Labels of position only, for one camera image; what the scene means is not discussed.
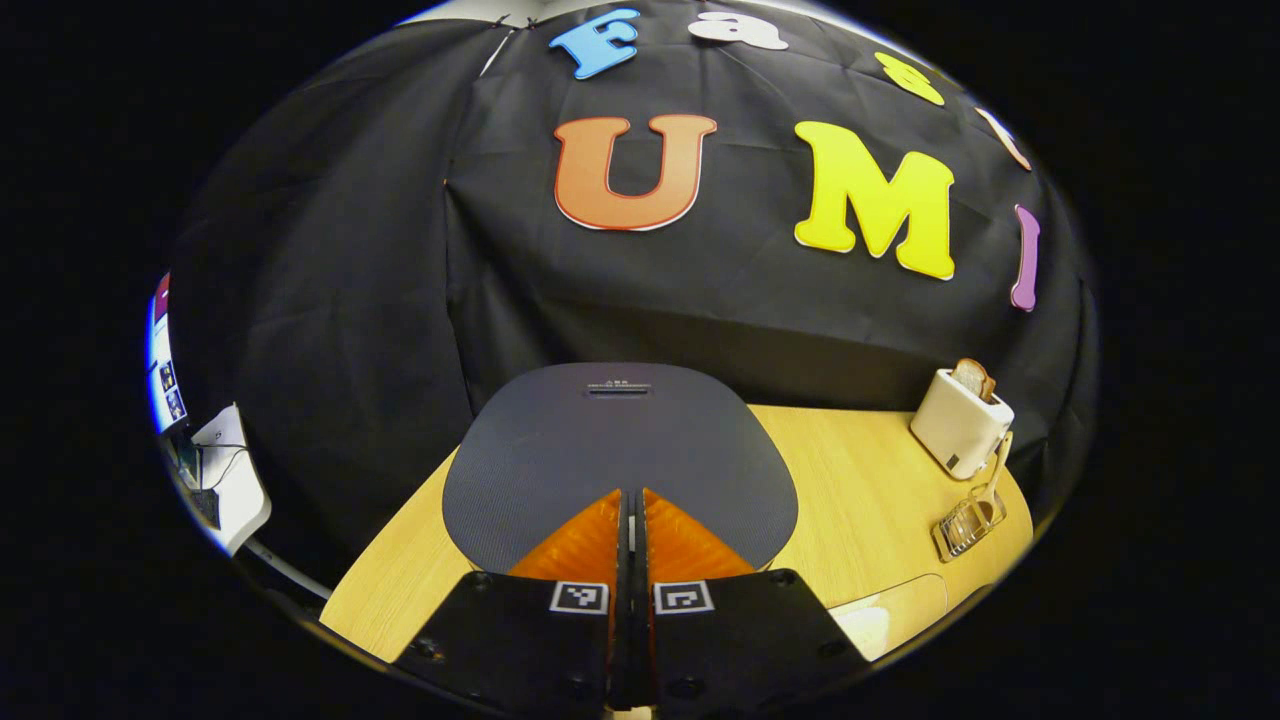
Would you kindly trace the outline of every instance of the black fabric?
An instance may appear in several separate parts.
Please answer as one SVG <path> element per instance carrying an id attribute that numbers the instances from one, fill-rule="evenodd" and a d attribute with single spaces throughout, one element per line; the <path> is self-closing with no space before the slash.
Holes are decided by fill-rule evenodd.
<path id="1" fill-rule="evenodd" d="M 1047 516 L 1088 450 L 1100 348 L 1094 270 L 1033 150 L 1020 146 L 1036 168 L 1027 173 L 960 88 L 934 78 L 946 100 L 934 106 L 883 76 L 873 56 L 883 46 L 759 5 L 626 4 L 641 13 L 636 56 L 573 79 L 573 60 L 547 42 L 614 6 L 623 5 L 515 35 L 475 82 L 447 196 L 449 315 L 472 406 L 550 363 L 631 360 L 704 372 L 748 402 L 910 411 L 933 370 L 970 356 L 1015 409 L 1010 468 L 1033 515 Z M 712 10 L 765 19 L 790 47 L 690 37 L 689 22 Z M 689 213 L 634 233 L 564 218 L 553 200 L 561 146 L 552 131 L 626 118 L 609 182 L 643 193 L 662 154 L 648 122 L 666 113 L 718 123 Z M 796 243 L 813 191 L 812 151 L 795 135 L 801 120 L 852 129 L 888 176 L 911 150 L 952 169 L 954 279 L 902 269 L 891 252 L 873 259 L 861 238 L 846 255 Z M 1015 204 L 1041 223 L 1032 313 L 1009 301 Z"/>
<path id="2" fill-rule="evenodd" d="M 466 432 L 438 197 L 467 82 L 504 33 L 422 23 L 348 54 L 241 140 L 188 215 L 174 365 L 197 427 L 239 405 L 274 501 L 264 537 L 311 528 L 349 562 Z"/>
<path id="3" fill-rule="evenodd" d="M 637 55 L 573 79 L 548 42 L 617 6 L 641 13 Z M 691 37 L 716 10 L 765 19 L 791 46 Z M 548 364 L 666 363 L 748 402 L 910 411 L 936 368 L 970 356 L 1016 413 L 1010 466 L 1033 515 L 1053 511 L 1093 433 L 1098 320 L 1034 149 L 1019 143 L 1027 173 L 961 88 L 934 78 L 946 105 L 932 105 L 883 74 L 878 44 L 785 10 L 641 0 L 508 29 L 422 22 L 348 54 L 250 131 L 196 201 L 173 261 L 175 368 L 193 423 L 241 405 L 273 497 L 296 491 L 356 553 L 498 388 Z M 662 147 L 648 123 L 666 113 L 718 123 L 689 213 L 636 233 L 564 218 L 554 128 L 630 120 L 611 184 L 643 193 Z M 852 129 L 887 174 L 913 150 L 951 168 L 954 279 L 873 259 L 861 233 L 844 255 L 797 245 L 813 191 L 801 120 Z M 1015 202 L 1042 228 L 1032 313 L 1009 301 Z"/>

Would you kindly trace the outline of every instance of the yellow letter m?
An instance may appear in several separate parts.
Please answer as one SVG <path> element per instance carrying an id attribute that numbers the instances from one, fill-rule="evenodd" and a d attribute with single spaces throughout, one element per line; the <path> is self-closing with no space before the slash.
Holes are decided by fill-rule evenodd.
<path id="1" fill-rule="evenodd" d="M 955 275 L 948 218 L 955 176 L 950 168 L 923 152 L 908 152 L 888 181 L 852 131 L 803 122 L 796 124 L 796 135 L 813 149 L 813 206 L 809 219 L 796 224 L 800 245 L 833 252 L 852 250 L 854 232 L 845 223 L 847 199 L 873 258 L 884 255 L 910 215 L 897 261 L 943 281 Z"/>

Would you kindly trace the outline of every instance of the wooden table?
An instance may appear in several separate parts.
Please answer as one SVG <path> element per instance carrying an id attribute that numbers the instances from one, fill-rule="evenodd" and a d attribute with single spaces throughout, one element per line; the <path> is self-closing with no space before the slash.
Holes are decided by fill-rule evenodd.
<path id="1" fill-rule="evenodd" d="M 795 532 L 771 568 L 800 573 L 828 609 L 936 575 L 941 583 L 913 584 L 946 594 L 908 601 L 920 609 L 915 634 L 937 619 L 927 606 L 950 611 L 998 580 L 1030 546 L 1027 500 L 1004 470 L 998 487 L 1007 518 L 960 557 L 938 560 L 931 528 L 991 470 L 952 479 L 911 434 L 913 413 L 750 407 L 786 461 L 799 500 Z M 474 569 L 449 539 L 440 511 L 456 455 L 369 543 L 320 615 L 325 626 L 384 661 L 399 657 L 458 578 Z"/>

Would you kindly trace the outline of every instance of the computer monitor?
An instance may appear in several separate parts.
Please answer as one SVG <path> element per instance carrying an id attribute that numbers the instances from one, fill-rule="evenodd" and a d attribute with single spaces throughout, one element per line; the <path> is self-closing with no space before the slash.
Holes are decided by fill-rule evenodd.
<path id="1" fill-rule="evenodd" d="M 169 350 L 169 273 L 156 287 L 147 314 L 147 386 L 156 434 L 166 436 L 186 425 L 187 406 Z"/>

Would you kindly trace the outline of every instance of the blue letter f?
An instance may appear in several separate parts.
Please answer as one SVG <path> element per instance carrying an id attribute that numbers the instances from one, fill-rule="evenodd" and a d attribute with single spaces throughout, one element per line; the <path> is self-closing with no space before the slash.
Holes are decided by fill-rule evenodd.
<path id="1" fill-rule="evenodd" d="M 631 23 L 622 22 L 628 18 L 639 18 L 640 13 L 628 8 L 613 10 L 593 20 L 588 20 L 576 28 L 561 35 L 550 42 L 550 47 L 563 47 L 577 60 L 577 70 L 573 77 L 586 79 L 600 70 L 607 70 L 623 60 L 631 59 L 636 49 L 628 46 L 618 47 L 614 40 L 630 42 L 637 37 L 636 28 Z"/>

